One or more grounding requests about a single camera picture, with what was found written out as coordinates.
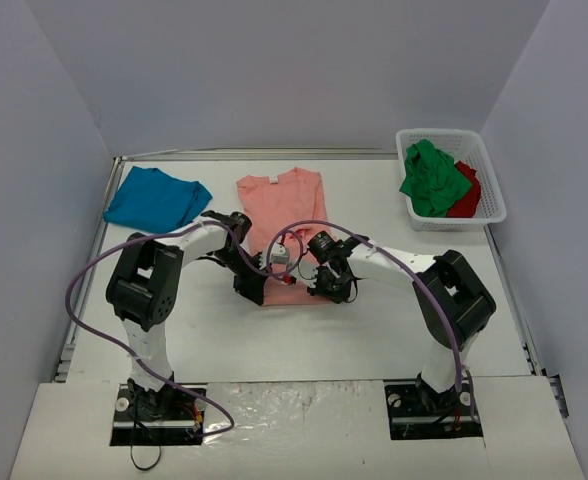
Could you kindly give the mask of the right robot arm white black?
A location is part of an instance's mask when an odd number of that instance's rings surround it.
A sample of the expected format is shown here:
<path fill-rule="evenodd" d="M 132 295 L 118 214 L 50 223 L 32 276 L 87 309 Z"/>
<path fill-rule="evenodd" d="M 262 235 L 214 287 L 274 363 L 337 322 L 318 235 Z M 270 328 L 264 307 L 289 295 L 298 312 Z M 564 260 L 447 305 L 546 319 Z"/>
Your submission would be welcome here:
<path fill-rule="evenodd" d="M 308 293 L 346 303 L 357 283 L 372 280 L 389 286 L 412 285 L 426 328 L 433 339 L 417 376 L 420 406 L 439 413 L 463 388 L 469 347 L 496 312 L 493 296 L 458 251 L 430 256 L 385 249 L 357 235 L 335 240 L 321 232 L 308 242 L 319 266 Z"/>

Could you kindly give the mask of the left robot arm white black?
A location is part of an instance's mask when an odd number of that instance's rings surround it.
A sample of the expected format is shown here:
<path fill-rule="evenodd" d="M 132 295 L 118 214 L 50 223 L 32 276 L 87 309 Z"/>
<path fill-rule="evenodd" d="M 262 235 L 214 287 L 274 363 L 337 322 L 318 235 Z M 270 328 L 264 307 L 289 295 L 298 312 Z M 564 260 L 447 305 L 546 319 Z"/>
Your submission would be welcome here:
<path fill-rule="evenodd" d="M 252 226 L 248 216 L 209 210 L 190 225 L 189 232 L 146 239 L 123 249 L 106 289 L 106 300 L 122 321 L 129 347 L 159 376 L 147 373 L 136 360 L 128 389 L 138 394 L 139 406 L 153 418 L 169 415 L 175 389 L 163 380 L 174 379 L 167 356 L 165 321 L 172 312 L 182 268 L 201 258 L 212 258 L 234 274 L 234 291 L 261 306 L 266 277 L 259 274 L 258 254 L 249 255 L 241 243 Z"/>

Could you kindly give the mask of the pink t shirt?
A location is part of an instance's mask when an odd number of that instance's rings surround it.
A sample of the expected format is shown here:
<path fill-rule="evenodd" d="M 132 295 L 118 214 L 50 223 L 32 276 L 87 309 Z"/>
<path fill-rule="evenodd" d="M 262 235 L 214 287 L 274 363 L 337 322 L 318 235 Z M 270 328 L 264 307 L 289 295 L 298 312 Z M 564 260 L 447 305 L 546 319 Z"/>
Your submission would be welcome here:
<path fill-rule="evenodd" d="M 285 226 L 302 220 L 328 221 L 320 173 L 295 167 L 276 176 L 245 176 L 236 182 L 244 213 L 252 222 L 247 237 L 250 253 L 265 250 Z M 322 225 L 299 225 L 294 231 L 307 242 Z M 264 286 L 264 307 L 324 305 L 329 300 L 313 297 L 301 283 L 285 285 L 268 278 Z"/>

